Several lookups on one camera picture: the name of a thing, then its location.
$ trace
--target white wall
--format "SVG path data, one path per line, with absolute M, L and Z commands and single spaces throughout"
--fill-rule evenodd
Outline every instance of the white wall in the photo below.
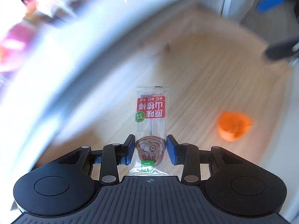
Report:
M 299 212 L 299 65 L 294 66 L 289 103 L 278 140 L 261 167 L 285 182 L 288 193 L 280 213 L 290 222 Z

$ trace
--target metal screw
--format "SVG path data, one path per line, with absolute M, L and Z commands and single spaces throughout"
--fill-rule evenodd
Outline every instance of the metal screw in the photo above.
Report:
M 187 175 L 184 177 L 187 182 L 194 183 L 199 180 L 199 178 L 195 175 Z
M 116 177 L 112 176 L 112 175 L 106 175 L 102 178 L 102 181 L 105 183 L 112 183 L 116 180 Z

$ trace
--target plastic wrapper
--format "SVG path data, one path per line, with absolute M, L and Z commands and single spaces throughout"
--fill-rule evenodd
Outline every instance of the plastic wrapper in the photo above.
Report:
M 130 175 L 166 176 L 170 164 L 166 150 L 169 88 L 137 88 L 135 152 Z

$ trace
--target circular pad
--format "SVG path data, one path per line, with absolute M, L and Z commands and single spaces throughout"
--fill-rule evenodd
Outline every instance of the circular pad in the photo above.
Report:
M 55 196 L 68 190 L 70 182 L 62 177 L 50 176 L 36 182 L 34 188 L 37 193 L 45 196 Z
M 242 176 L 231 181 L 233 191 L 244 196 L 255 196 L 261 194 L 266 186 L 264 182 L 258 178 L 250 176 Z
M 207 180 L 205 191 L 218 208 L 245 217 L 269 215 L 286 198 L 283 181 L 253 164 L 226 165 Z
M 13 188 L 17 205 L 37 216 L 62 216 L 85 206 L 95 194 L 90 176 L 74 164 L 50 162 L 21 177 Z

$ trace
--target brown candy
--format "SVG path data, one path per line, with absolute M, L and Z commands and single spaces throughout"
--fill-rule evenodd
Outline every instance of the brown candy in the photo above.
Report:
M 141 160 L 154 161 L 157 166 L 163 159 L 166 141 L 156 136 L 145 136 L 136 141 L 135 147 Z

